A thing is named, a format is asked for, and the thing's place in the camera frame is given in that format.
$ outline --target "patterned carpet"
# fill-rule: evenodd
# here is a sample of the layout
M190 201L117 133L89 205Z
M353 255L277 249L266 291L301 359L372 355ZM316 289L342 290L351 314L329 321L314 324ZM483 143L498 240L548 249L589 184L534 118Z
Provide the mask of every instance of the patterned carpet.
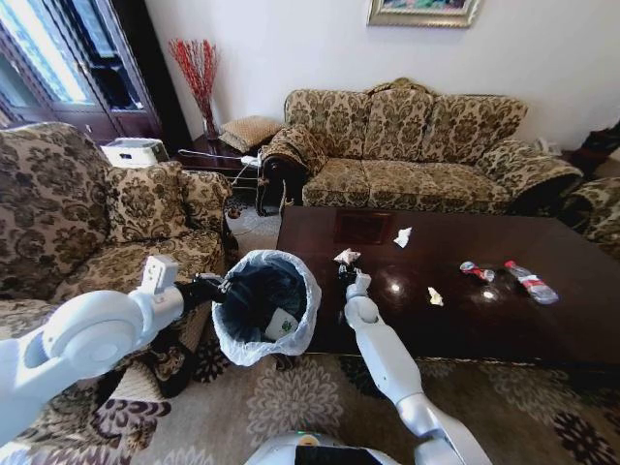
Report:
M275 246L277 215L241 206L229 220L240 256ZM358 356L306 355L277 371L272 358L245 368L221 353L212 325L192 383L168 402L110 400L92 419L116 447L93 445L0 464L238 465L267 438L305 429L413 463L414 437L374 387ZM420 360L428 397L461 419L495 464L620 463L620 377L502 364Z

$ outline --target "floral sofa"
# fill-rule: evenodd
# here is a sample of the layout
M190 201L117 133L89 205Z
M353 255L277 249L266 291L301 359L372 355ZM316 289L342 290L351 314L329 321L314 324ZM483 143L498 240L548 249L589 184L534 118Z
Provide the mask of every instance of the floral sofa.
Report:
M178 281L197 272L223 272L223 206L232 193L223 176L166 163L149 171L156 185L152 191L136 184L114 192L106 173L119 171L109 168L100 149L72 126L43 123L0 131L0 338L39 326L75 295L129 292L140 283L149 255L166 254L179 262ZM171 236L167 209L151 211L165 193L178 199L183 235ZM124 206L118 211L125 217L115 218L125 225L122 241L110 240L110 196ZM144 223L139 217L145 211L157 221ZM132 240L133 224L152 230L156 238ZM183 390L208 307L162 331L113 372L66 389L19 440L56 446L113 442L95 432L91 414L110 395L147 405Z
M581 185L558 217L620 262L620 177Z
M582 176L507 139L526 106L440 95L407 79L365 92L295 90L263 147L263 185L304 205L532 214Z

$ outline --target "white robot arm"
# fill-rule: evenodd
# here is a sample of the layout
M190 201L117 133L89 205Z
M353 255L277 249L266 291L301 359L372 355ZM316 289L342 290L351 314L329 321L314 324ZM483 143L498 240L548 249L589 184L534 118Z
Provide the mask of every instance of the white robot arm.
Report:
M377 388L394 404L407 428L428 439L416 448L416 464L490 465L469 429L424 395L418 366L368 297L370 276L356 272L355 282L347 287L345 317Z
M0 446L27 428L64 388L107 373L184 309L218 299L218 287L207 281L212 276L175 286L177 270L168 257L149 257L142 282L131 293L79 295L61 305L45 325L0 341Z

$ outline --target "framed painting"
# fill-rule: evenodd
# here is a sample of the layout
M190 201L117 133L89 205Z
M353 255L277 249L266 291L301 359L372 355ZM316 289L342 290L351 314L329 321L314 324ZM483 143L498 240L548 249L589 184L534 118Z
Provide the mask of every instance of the framed painting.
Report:
M371 0L368 25L469 27L481 0Z

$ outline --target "white trash bag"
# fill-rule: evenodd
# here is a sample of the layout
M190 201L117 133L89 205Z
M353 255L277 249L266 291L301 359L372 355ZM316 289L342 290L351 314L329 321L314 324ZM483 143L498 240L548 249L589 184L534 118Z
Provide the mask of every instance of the white trash bag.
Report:
M278 250L255 250L226 279L231 286L223 304L213 302L213 324L230 361L249 366L270 354L305 352L314 334L321 288L302 260ZM271 340L283 330L289 332Z

